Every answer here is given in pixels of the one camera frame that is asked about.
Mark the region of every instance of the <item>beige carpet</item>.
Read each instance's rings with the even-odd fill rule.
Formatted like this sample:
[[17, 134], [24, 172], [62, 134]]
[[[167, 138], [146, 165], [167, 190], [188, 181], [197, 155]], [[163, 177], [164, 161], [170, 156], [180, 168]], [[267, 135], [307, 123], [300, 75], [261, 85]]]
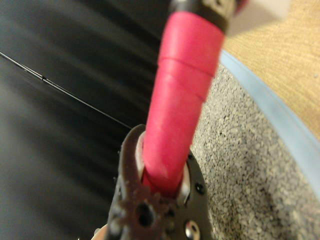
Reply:
[[285, 21], [228, 38], [224, 49], [260, 77], [320, 140], [320, 0], [292, 0]]

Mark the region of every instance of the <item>black plastic part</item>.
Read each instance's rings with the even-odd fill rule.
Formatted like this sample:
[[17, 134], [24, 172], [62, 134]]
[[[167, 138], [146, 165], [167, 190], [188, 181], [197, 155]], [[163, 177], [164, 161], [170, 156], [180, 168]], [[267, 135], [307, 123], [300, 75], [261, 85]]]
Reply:
[[172, 0], [169, 11], [171, 13], [190, 12], [197, 14], [216, 25], [223, 33], [226, 33], [228, 28], [229, 21], [210, 7], [205, 6], [202, 0]]
[[141, 184], [135, 151], [144, 131], [145, 125], [136, 126], [122, 144], [105, 240], [183, 240], [187, 239], [185, 224], [189, 220], [198, 225], [202, 240], [212, 239], [205, 181], [197, 161], [190, 159], [194, 159], [192, 153], [187, 160], [191, 188], [186, 203], [152, 194]]

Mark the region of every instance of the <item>white piece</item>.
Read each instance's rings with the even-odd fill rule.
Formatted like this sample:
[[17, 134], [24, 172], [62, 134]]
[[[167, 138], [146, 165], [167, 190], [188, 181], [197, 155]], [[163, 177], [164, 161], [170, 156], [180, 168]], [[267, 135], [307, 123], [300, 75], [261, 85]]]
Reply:
[[248, 0], [229, 24], [226, 35], [232, 37], [261, 25], [286, 18], [291, 0]]

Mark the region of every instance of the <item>blue edge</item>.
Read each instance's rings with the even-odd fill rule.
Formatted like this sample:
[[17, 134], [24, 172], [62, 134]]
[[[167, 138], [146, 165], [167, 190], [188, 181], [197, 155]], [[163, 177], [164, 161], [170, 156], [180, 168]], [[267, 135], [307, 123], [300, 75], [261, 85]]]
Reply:
[[291, 153], [320, 201], [320, 143], [301, 120], [252, 71], [222, 50], [220, 63], [239, 81]]

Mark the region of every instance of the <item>metal screw head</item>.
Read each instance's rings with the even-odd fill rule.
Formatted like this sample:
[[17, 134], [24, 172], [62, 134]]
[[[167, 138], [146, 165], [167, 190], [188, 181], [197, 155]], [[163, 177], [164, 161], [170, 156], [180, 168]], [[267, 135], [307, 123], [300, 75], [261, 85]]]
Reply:
[[201, 194], [201, 195], [203, 195], [203, 194], [205, 194], [205, 188], [204, 188], [204, 186], [201, 184], [201, 183], [196, 183], [195, 184], [195, 189], [196, 189], [196, 191], [199, 193], [199, 194]]
[[200, 240], [200, 229], [195, 221], [189, 220], [186, 222], [185, 235], [189, 240]]

